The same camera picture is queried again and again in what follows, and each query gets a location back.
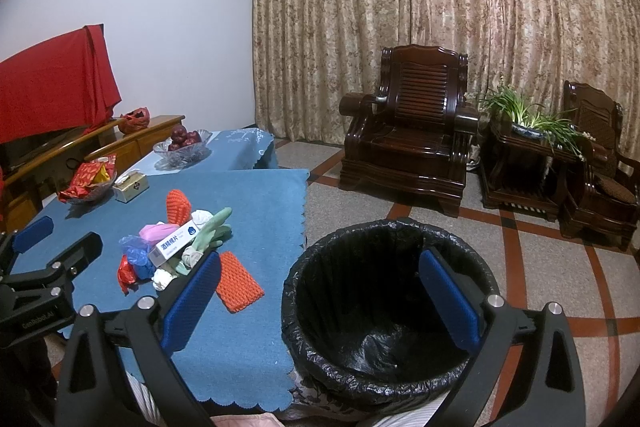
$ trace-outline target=red bag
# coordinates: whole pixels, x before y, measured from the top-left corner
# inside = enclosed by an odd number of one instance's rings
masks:
[[[94,178],[98,171],[104,165],[109,178],[113,178],[116,171],[116,155],[110,154],[106,156],[107,161],[104,158],[97,158],[89,163],[83,163],[78,167],[74,177],[71,179],[69,188],[62,190],[58,194],[58,199],[63,203],[66,203],[71,199],[79,199],[87,197],[95,187]]]
[[[149,110],[146,107],[139,107],[127,114],[121,114],[125,121],[118,124],[118,129],[123,134],[131,134],[149,127]]]
[[[127,261],[127,255],[124,254],[118,266],[118,284],[122,289],[124,295],[129,295],[129,285],[134,284],[138,280],[136,272]]]
[[[2,201],[2,187],[4,187],[4,181],[2,181],[2,168],[0,168],[0,201]]]

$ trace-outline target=black trash can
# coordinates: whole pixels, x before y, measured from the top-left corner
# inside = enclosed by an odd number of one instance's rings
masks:
[[[348,407],[396,413],[449,389],[468,353],[458,349],[418,278],[418,257],[436,247],[486,294],[498,285],[462,239],[413,219],[337,230],[291,267],[282,335],[296,369]]]

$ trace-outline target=tissue box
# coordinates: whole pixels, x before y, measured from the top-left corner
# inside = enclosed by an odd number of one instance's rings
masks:
[[[135,198],[140,192],[149,188],[149,182],[146,179],[146,174],[142,172],[130,172],[121,179],[118,179],[113,185],[113,191],[116,194],[116,199],[122,201],[122,203],[128,203]]]
[[[193,221],[187,221],[178,230],[165,237],[149,252],[149,259],[159,268],[162,263],[173,257],[181,248],[186,247],[198,233]]]

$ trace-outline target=wooden tv cabinet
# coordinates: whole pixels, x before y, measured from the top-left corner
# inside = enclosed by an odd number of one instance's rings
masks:
[[[150,153],[154,144],[167,139],[173,126],[183,119],[181,115],[155,116],[146,129],[127,135],[117,130],[120,119],[84,135],[83,128],[72,131],[62,144],[36,156],[5,178],[0,232],[23,229],[42,210],[38,175],[42,178],[43,172],[55,172],[68,182],[73,174],[65,166],[68,159],[86,162],[108,154],[116,155],[116,170],[124,172]]]

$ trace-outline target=floral curtain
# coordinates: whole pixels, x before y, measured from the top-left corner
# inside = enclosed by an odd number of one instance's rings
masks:
[[[256,121],[278,136],[340,143],[341,96],[373,92],[384,46],[469,55],[469,91],[500,77],[561,107],[565,80],[625,109],[623,152],[640,158],[640,0],[254,0]]]

